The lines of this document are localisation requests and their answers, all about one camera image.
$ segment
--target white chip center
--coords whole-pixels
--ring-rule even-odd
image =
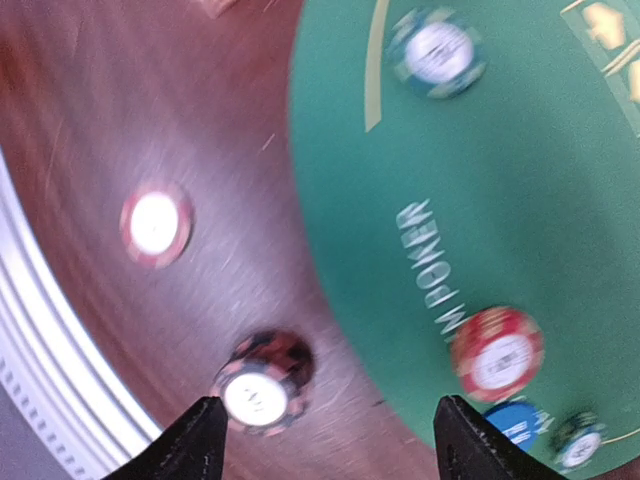
[[[482,349],[472,377],[480,388],[496,390],[518,381],[529,369],[533,348],[524,335],[506,335]]]
[[[131,214],[131,238],[147,255],[160,255],[178,234],[180,215],[173,199],[161,192],[143,196]]]
[[[565,468],[575,468],[589,460],[602,442],[599,433],[588,433],[584,437],[576,440],[562,457],[562,466]]]
[[[439,85],[469,67],[473,61],[473,42],[455,25],[436,22],[416,33],[405,53],[407,66],[416,77]]]
[[[224,404],[239,422],[262,427],[277,422],[286,413],[287,392],[271,377],[247,373],[227,386]]]

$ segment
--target poker chip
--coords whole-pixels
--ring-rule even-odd
[[[538,409],[530,403],[503,403],[489,410],[484,417],[525,452],[531,450],[538,439]]]
[[[466,90],[487,66],[478,32],[444,7],[405,15],[393,27],[387,56],[402,82],[433,98]]]
[[[162,268],[185,249],[193,227],[193,207],[171,183],[148,183],[129,197],[120,215],[120,232],[129,256]]]
[[[593,412],[579,413],[564,422],[551,440],[562,473],[587,465],[602,445],[605,432],[606,427],[598,423]]]
[[[496,307],[477,313],[459,328],[451,353],[464,390],[491,403],[508,399],[533,380],[542,365],[544,345],[531,317]]]
[[[311,351],[298,336],[261,332],[236,347],[210,394],[222,399],[232,429],[276,435],[309,407],[313,373]]]

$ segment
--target white ridged edge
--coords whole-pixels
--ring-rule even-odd
[[[0,153],[0,383],[74,480],[97,480],[161,433],[78,320]]]

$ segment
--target gray floor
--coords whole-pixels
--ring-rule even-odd
[[[69,480],[0,387],[0,480]]]

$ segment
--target green mat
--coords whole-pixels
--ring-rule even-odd
[[[607,2],[563,13],[568,0],[452,2],[489,65],[467,92],[432,100],[379,65],[391,27],[420,5],[307,1],[291,128],[313,256],[367,371],[428,444],[437,401],[461,393],[447,341],[494,305],[526,311],[545,335],[522,392],[545,414],[532,455],[551,464],[550,435],[580,410],[610,438],[640,427],[640,4]],[[440,285],[458,292],[433,308],[403,211],[435,221]],[[569,477],[639,454],[630,436]]]

